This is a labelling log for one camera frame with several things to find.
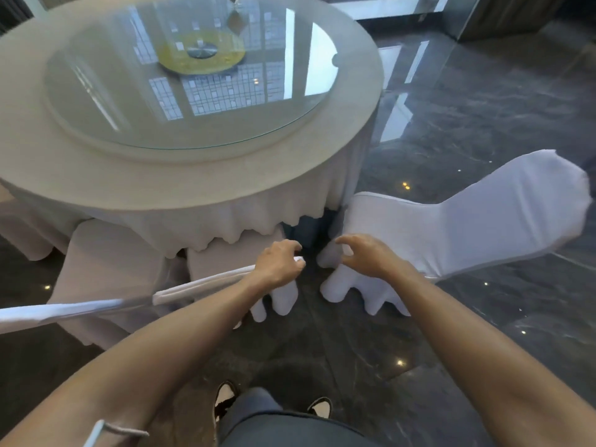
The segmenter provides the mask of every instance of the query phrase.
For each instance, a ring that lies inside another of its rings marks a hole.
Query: marble floor
[[[359,190],[440,202],[508,160],[543,148],[596,179],[596,45],[590,30],[551,24],[540,34],[456,44],[443,34],[376,38],[386,81]],[[407,190],[403,182],[408,183]],[[410,318],[339,304],[314,265],[280,317],[247,318],[164,406],[144,446],[213,444],[210,412],[223,378],[263,386],[288,409],[329,396],[332,418],[382,445],[489,446],[479,416]],[[596,405],[596,210],[556,254],[466,273],[439,285]],[[47,300],[59,254],[39,263],[0,242],[1,306]],[[0,436],[99,351],[56,326],[0,336]]]

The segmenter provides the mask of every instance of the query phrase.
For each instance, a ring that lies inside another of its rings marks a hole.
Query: white tablecloth
[[[8,182],[3,182],[3,185],[66,235],[70,236],[82,220],[97,218],[130,227],[147,243],[171,258],[182,248],[203,250],[216,237],[234,243],[246,229],[269,235],[280,222],[295,226],[301,216],[318,218],[326,207],[339,209],[356,188],[375,118],[376,111],[346,147],[302,176],[277,187],[218,204],[175,210],[103,210],[52,201]]]

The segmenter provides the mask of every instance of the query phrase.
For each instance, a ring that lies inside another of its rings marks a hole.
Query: right hand
[[[341,262],[360,274],[384,281],[396,274],[402,277],[422,277],[410,262],[398,257],[389,246],[371,235],[348,233],[337,237],[335,242],[348,245],[354,252],[353,255],[342,255]]]

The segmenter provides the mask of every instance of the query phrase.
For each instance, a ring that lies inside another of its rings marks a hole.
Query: chair
[[[56,246],[63,254],[69,239],[17,201],[0,185],[0,235],[29,260],[41,260]]]
[[[261,235],[255,231],[244,231],[240,239],[234,244],[229,244],[221,238],[216,238],[203,251],[197,252],[188,249],[187,263],[190,278],[192,281],[198,281],[230,270],[242,269],[253,265],[265,248],[271,246],[274,241],[283,239],[283,230],[278,225],[271,235]],[[210,288],[209,291],[202,291],[200,285],[198,285],[196,287],[196,293],[193,294],[192,290],[189,293],[187,290],[185,294],[187,297],[192,295],[192,299],[197,301],[229,284],[230,281],[226,281],[222,286]],[[279,315],[289,314],[297,299],[298,287],[295,281],[283,287],[276,288],[271,292],[273,310]],[[158,298],[154,298],[154,304],[160,304],[160,295],[158,295]],[[250,312],[258,323],[264,321],[267,317],[262,299],[250,309]]]
[[[188,282],[184,259],[167,259],[132,230],[93,219],[76,228],[48,304],[121,301],[117,312],[58,322],[83,344],[108,349],[169,313],[167,306],[152,307],[151,297],[183,282]]]
[[[591,201],[586,173],[554,150],[541,150],[511,160],[440,204],[358,193],[350,201],[343,233],[379,238],[438,281],[561,247],[581,234]],[[337,268],[321,285],[326,300],[341,301],[355,287],[369,314],[388,301],[409,315],[388,284],[341,265],[341,252],[330,242],[317,256],[321,267]]]

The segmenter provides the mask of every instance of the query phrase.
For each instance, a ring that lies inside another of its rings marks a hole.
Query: shoe
[[[327,397],[317,398],[310,404],[306,412],[323,419],[329,419],[332,414],[332,401]]]
[[[231,381],[224,381],[219,385],[218,396],[213,405],[213,423],[217,424],[219,420],[226,415],[230,406],[238,398],[236,386]]]

